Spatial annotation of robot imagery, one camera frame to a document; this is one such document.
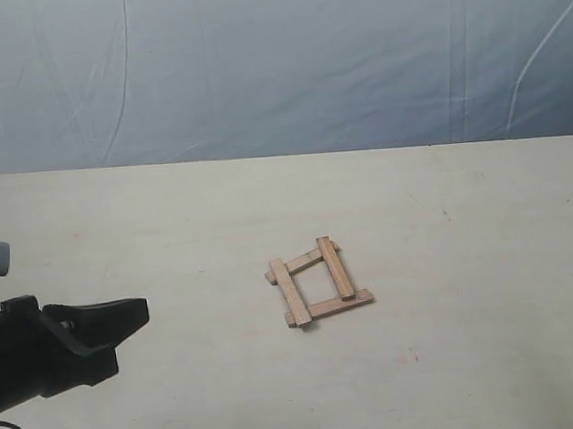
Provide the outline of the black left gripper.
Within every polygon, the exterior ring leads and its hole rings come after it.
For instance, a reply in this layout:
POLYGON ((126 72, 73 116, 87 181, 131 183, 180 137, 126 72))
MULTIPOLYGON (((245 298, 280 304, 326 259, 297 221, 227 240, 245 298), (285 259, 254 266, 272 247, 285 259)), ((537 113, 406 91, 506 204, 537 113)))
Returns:
POLYGON ((142 297, 40 307, 26 295, 0 307, 0 413, 110 379, 118 373, 115 347, 149 321, 142 297))

